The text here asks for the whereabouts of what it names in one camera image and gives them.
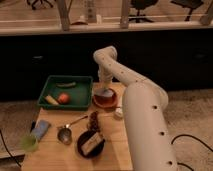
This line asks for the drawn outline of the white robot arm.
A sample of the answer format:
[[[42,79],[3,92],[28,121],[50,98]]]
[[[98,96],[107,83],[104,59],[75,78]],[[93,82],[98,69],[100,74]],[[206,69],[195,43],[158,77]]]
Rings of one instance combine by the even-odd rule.
[[[163,111],[167,92],[149,78],[117,62],[117,50],[108,46],[93,53],[99,81],[116,78],[126,86],[122,112],[133,171],[179,171]]]

